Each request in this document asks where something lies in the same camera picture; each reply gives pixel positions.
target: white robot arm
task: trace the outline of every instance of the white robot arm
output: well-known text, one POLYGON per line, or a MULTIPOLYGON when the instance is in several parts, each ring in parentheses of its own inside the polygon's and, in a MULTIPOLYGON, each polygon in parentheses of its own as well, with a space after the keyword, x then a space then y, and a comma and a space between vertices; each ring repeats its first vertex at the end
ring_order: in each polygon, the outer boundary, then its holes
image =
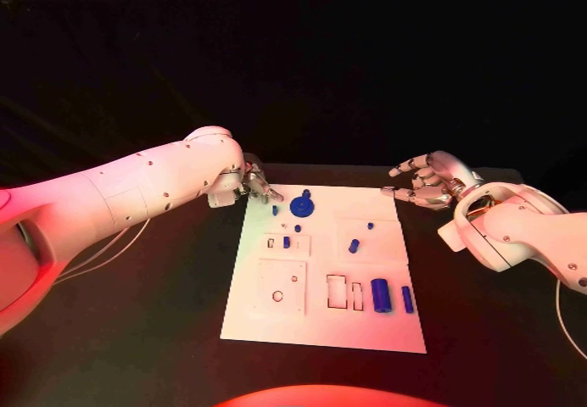
POLYGON ((587 294, 587 213, 569 214, 528 185, 484 183, 444 151, 409 159, 389 175, 409 170, 417 170, 414 190, 383 187, 382 193, 431 209, 448 208, 455 198, 454 219, 438 229, 448 247, 467 248, 494 271, 532 259, 587 294))
POLYGON ((246 193, 282 200, 259 163, 245 161, 229 131, 216 126, 91 170, 0 190, 0 335, 88 246, 202 194, 216 208, 246 193))

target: rectangular slot outline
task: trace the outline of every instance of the rectangular slot outline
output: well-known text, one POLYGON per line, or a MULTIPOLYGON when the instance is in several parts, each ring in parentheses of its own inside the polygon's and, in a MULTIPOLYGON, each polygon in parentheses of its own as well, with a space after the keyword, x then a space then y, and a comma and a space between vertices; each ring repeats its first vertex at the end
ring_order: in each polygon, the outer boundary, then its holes
POLYGON ((349 309, 349 297, 346 296, 346 276, 342 276, 340 274, 327 274, 326 275, 326 305, 327 305, 327 308, 331 308, 331 309, 349 309), (343 279, 344 279, 344 308, 330 306, 330 296, 327 295, 327 277, 343 277, 343 279))
POLYGON ((363 286, 359 282, 350 283, 350 291, 352 291, 352 310, 365 311, 363 286), (360 291, 360 309, 355 308, 355 284, 357 285, 357 290, 360 291))

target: blue battery-shaped cylinder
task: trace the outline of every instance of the blue battery-shaped cylinder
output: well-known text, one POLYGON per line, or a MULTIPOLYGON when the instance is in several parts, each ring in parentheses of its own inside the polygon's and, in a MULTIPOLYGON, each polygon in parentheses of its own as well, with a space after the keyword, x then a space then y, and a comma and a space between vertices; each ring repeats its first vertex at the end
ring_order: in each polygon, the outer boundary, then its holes
POLYGON ((352 253, 357 252, 357 239, 352 239, 350 246, 349 246, 349 251, 352 253))
POLYGON ((370 281, 370 291, 373 292, 375 312, 391 312, 389 287, 383 278, 375 278, 370 281))
POLYGON ((409 293, 409 287, 401 287, 401 295, 404 296, 404 306, 406 307, 406 313, 414 313, 412 295, 409 293))

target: blue object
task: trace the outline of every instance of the blue object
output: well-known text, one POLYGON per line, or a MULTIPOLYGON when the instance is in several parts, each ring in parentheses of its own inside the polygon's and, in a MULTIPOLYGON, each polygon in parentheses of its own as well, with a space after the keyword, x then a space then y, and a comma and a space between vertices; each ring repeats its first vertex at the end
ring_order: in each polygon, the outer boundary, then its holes
POLYGON ((375 312, 391 312, 389 287, 383 278, 375 278, 370 281, 370 291, 373 292, 375 312))
POLYGON ((290 210, 292 216, 297 216, 298 218, 304 218, 305 216, 311 215, 311 212, 314 211, 314 203, 310 199, 310 190, 304 189, 301 196, 291 200, 290 210))
POLYGON ((414 313, 412 295, 409 294, 409 287, 401 287, 401 295, 404 296, 404 306, 406 307, 406 313, 414 313))
POLYGON ((352 253, 357 252, 357 239, 352 239, 350 246, 349 246, 349 251, 352 253))

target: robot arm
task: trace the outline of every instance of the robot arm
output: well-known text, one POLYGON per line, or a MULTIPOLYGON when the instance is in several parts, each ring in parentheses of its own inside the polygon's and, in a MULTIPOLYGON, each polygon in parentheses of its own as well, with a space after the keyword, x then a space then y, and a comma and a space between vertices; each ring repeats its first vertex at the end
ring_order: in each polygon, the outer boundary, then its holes
POLYGON ((0 190, 0 335, 46 295, 79 252, 200 195, 210 207, 254 195, 282 200, 226 129, 27 187, 0 190))
POLYGON ((526 185, 484 183, 448 153, 408 160, 389 175, 417 170, 414 190, 383 187, 382 193, 431 209, 458 201, 453 220, 438 229, 448 247, 467 248, 479 262, 503 271, 525 259, 538 261, 562 283, 587 294, 587 213, 569 214, 526 185))

